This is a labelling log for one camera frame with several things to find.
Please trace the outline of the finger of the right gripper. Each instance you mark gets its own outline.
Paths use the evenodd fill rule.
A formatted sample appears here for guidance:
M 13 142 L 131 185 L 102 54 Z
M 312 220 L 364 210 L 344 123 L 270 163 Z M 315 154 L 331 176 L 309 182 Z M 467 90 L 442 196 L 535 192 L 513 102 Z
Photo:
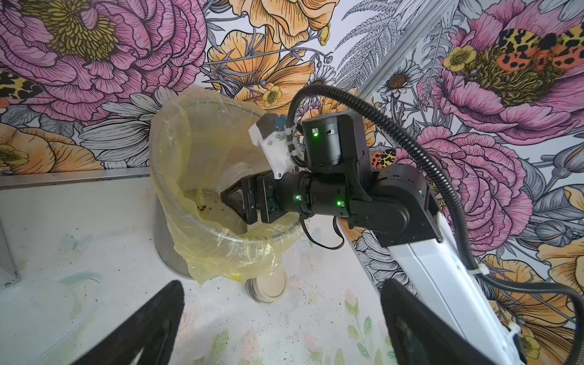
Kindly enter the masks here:
M 221 201 L 232 209 L 241 219 L 249 214 L 249 178 L 243 177 L 221 193 Z

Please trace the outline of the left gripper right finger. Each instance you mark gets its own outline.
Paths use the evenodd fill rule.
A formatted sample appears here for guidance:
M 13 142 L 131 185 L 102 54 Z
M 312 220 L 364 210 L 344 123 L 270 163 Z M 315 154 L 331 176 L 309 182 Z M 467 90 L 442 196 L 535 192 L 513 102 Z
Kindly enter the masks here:
M 399 364 L 487 364 L 473 348 L 394 279 L 383 283 L 381 305 Z

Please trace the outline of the clear jar beige lid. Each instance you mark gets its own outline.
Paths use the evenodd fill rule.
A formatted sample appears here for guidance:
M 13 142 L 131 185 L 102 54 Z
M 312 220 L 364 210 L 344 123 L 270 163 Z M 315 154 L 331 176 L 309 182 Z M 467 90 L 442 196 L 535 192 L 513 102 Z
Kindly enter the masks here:
M 257 179 L 259 176 L 265 175 L 266 173 L 271 173 L 272 171 L 267 169 L 266 166 L 253 166 L 246 162 L 237 162 L 227 166 L 220 174 L 216 184 L 216 196 L 217 200 L 224 205 L 221 201 L 221 193 L 234 185 L 239 179 L 243 177 L 249 178 L 249 192 L 248 198 L 249 202 L 255 202 L 256 195 L 258 192 Z

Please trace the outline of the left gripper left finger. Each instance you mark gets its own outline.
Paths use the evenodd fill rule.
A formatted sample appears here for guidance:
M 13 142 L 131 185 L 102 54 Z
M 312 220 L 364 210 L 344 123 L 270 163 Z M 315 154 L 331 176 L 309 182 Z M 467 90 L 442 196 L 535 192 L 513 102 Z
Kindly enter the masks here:
M 168 364 L 185 304 L 174 280 L 140 307 L 75 364 Z

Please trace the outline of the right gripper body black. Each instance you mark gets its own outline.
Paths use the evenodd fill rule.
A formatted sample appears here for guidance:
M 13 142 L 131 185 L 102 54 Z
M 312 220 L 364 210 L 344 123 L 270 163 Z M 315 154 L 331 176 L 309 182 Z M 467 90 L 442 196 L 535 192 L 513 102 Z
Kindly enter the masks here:
M 278 197 L 278 184 L 271 172 L 258 173 L 241 179 L 243 220 L 255 224 L 260 214 L 262 223 L 275 223 L 285 215 Z

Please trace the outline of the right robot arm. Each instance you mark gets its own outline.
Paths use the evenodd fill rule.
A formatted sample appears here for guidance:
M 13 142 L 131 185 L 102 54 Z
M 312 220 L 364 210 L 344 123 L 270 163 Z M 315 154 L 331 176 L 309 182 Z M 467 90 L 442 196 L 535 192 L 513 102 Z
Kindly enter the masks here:
M 525 364 L 517 325 L 502 325 L 456 253 L 446 219 L 423 173 L 409 165 L 374 170 L 363 118 L 354 112 L 316 116 L 287 136 L 304 138 L 305 168 L 294 147 L 278 141 L 280 120 L 263 116 L 249 129 L 270 170 L 240 178 L 222 202 L 247 224 L 277 223 L 287 213 L 343 218 L 371 232 L 415 286 L 390 278 L 381 305 L 400 364 Z

